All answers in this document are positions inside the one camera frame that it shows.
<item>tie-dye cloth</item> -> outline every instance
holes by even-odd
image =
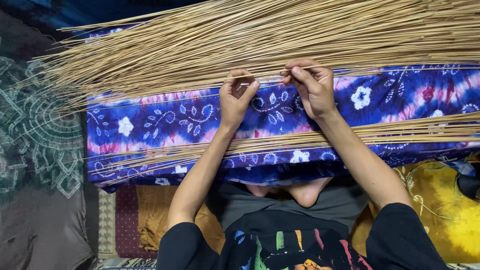
[[[336,77],[334,88],[336,106],[350,126],[467,113],[480,108],[480,65],[389,67],[378,75]],[[121,184],[179,185],[193,164],[169,168],[162,168],[166,163],[119,167],[103,173],[98,170],[112,162],[139,157],[105,154],[209,142],[220,123],[219,99],[215,94],[218,88],[90,106],[89,181],[108,192]],[[268,137],[313,130],[319,127],[306,115],[295,88],[273,86],[258,91],[235,137]],[[479,150],[480,144],[383,144],[370,148],[395,167],[438,157],[462,158]],[[118,183],[139,172],[145,173]],[[288,185],[347,172],[332,148],[278,149],[225,157],[217,177],[247,184]]]

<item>mandala pattern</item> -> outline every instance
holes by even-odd
[[[83,183],[80,115],[56,112],[62,101],[42,93],[48,82],[38,77],[28,86],[16,86],[33,76],[40,65],[0,57],[2,200],[11,199],[25,185],[58,189],[70,197]]]
[[[480,66],[457,67],[460,66],[390,67],[379,75],[335,78],[336,106],[350,126],[477,111],[480,108]],[[319,129],[306,115],[293,87],[270,85],[252,99],[236,138]],[[125,183],[129,184],[178,185],[192,164],[182,165],[182,173],[173,167],[152,169],[162,164],[120,168],[109,173],[96,173],[96,170],[119,160],[103,156],[108,153],[209,142],[220,123],[218,97],[182,99],[216,93],[218,88],[95,106],[102,109],[102,118],[96,110],[87,115],[89,180],[108,192],[118,187],[111,183],[125,178],[128,178]],[[371,146],[392,167],[440,156],[461,158],[479,148],[475,143]],[[130,177],[138,172],[143,174]],[[334,149],[276,149],[227,156],[220,165],[218,177],[242,183],[279,185],[347,172]]]

